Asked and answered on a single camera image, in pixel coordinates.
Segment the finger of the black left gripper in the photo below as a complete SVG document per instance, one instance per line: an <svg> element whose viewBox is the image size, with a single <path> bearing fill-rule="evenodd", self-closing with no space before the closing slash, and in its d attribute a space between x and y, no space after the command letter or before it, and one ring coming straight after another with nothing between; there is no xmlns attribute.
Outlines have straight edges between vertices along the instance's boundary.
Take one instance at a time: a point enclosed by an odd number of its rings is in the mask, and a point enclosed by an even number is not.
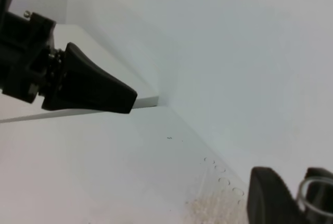
<svg viewBox="0 0 333 224"><path fill-rule="evenodd" d="M89 109L129 114L137 99L130 86L102 70L74 43L59 51L47 72L42 108Z"/></svg>

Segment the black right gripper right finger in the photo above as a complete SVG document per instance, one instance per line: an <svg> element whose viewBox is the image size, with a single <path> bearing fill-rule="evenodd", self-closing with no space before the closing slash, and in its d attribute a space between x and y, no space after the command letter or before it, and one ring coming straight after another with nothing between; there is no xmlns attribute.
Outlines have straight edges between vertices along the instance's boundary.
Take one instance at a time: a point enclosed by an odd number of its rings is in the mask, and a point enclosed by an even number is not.
<svg viewBox="0 0 333 224"><path fill-rule="evenodd" d="M309 183L305 199L315 209L305 208L310 223L332 223L332 172L324 168L308 168L305 179L328 179L329 182Z"/></svg>

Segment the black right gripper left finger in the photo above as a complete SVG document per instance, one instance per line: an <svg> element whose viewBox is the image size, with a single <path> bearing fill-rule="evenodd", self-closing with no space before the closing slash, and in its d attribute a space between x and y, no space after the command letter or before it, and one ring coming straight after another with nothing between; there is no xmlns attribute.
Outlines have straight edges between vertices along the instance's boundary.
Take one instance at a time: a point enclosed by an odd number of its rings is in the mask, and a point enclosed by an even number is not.
<svg viewBox="0 0 333 224"><path fill-rule="evenodd" d="M282 178L268 167L251 170L247 216L250 224L308 223Z"/></svg>

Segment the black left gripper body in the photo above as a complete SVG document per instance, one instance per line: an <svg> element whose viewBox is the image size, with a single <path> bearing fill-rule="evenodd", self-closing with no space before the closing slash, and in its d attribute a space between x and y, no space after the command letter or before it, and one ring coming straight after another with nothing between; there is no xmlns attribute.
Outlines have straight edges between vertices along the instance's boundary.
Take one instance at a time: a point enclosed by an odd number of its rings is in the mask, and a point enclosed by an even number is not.
<svg viewBox="0 0 333 224"><path fill-rule="evenodd" d="M27 18L13 14L8 10L11 1L1 0L1 91L32 103L47 84L57 23L36 13Z"/></svg>

